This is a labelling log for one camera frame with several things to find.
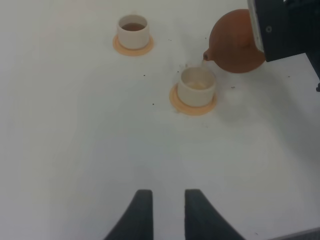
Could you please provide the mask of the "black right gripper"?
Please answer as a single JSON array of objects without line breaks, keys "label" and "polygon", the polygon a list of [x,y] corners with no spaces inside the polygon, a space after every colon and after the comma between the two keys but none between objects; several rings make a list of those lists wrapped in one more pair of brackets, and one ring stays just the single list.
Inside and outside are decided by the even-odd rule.
[{"label": "black right gripper", "polygon": [[319,51],[307,52],[306,56],[310,61],[317,77],[320,79],[320,52]]}]

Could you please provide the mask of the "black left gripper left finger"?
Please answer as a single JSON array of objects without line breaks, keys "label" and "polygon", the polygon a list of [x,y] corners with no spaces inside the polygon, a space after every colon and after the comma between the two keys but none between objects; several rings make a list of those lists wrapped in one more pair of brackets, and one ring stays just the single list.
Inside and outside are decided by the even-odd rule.
[{"label": "black left gripper left finger", "polygon": [[151,240],[153,238],[153,192],[137,190],[126,211],[106,240]]}]

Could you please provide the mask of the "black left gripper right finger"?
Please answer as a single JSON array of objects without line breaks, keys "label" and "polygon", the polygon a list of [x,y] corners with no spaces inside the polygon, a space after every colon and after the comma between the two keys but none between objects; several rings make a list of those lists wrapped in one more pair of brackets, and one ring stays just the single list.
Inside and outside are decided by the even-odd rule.
[{"label": "black left gripper right finger", "polygon": [[242,240],[199,189],[184,193],[184,235],[187,240]]}]

